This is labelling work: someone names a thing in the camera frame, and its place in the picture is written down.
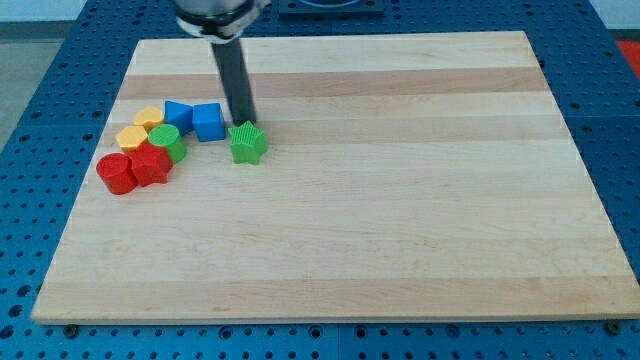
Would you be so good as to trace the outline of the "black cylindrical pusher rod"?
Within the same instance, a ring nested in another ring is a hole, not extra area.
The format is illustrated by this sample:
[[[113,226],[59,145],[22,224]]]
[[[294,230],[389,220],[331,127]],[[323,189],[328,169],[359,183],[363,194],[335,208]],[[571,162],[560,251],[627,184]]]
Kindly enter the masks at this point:
[[[233,124],[254,124],[257,113],[240,39],[212,43],[211,48]]]

